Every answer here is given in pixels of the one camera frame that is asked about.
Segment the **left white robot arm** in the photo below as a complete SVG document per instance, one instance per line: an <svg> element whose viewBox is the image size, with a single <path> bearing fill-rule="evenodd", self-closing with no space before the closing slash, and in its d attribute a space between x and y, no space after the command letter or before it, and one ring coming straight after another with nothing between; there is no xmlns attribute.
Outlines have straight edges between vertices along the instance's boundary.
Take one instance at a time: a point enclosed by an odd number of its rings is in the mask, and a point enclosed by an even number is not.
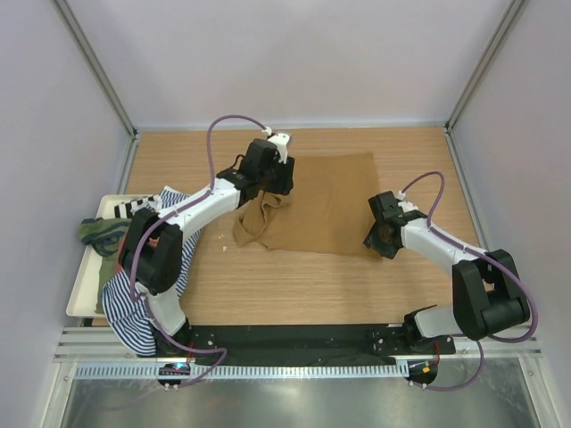
<svg viewBox="0 0 571 428"><path fill-rule="evenodd" d="M176 282L183 268L183 246L212 220L237 210L259 192L288 195L294 187L291 137L278 132L252 140L238 166L216 174L213 185L182 202L153 212L138 211L120 251L119 263L135 277L133 291L142 294L156 329L159 347L169 356L189 345L188 325L179 304Z"/></svg>

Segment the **tan brown tank top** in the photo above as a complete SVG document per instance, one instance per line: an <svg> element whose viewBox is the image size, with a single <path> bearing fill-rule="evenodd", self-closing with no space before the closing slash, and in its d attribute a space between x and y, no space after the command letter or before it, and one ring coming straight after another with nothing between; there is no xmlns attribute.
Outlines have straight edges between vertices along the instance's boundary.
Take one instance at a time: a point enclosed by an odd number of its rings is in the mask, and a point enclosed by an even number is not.
<svg viewBox="0 0 571 428"><path fill-rule="evenodd" d="M261 192L236 218L236 244L376 259L363 241L374 218L368 199L380 193L371 152L304 156L295 161L287 196Z"/></svg>

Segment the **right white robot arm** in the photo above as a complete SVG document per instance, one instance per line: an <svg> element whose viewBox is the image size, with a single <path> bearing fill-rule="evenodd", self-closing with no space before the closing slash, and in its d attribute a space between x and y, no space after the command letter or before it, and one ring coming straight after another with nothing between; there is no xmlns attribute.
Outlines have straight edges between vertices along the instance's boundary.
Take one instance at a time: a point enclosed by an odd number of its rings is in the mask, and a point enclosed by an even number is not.
<svg viewBox="0 0 571 428"><path fill-rule="evenodd" d="M385 259L394 259L401 249L414 251L451 276L450 306L418 309L404 317L401 339L406 349L421 353L441 336L520 341L497 335L532 319L532 304L507 251L457 240L391 191L369 198L368 205L374 223L363 242L367 248Z"/></svg>

